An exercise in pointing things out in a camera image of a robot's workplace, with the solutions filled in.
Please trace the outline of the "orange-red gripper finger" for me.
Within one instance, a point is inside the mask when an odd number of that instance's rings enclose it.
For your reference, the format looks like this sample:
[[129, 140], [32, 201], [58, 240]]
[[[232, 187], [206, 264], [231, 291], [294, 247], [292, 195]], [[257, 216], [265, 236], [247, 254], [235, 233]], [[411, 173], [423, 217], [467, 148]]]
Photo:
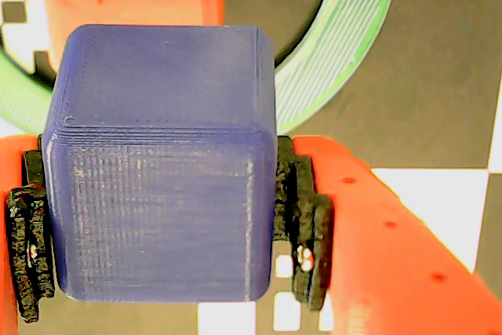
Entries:
[[49, 208], [40, 137], [1, 139], [1, 333], [17, 317], [38, 321], [38, 302], [55, 294]]
[[334, 333], [500, 333], [500, 300], [345, 147], [280, 136], [276, 176], [293, 296], [330, 301]]

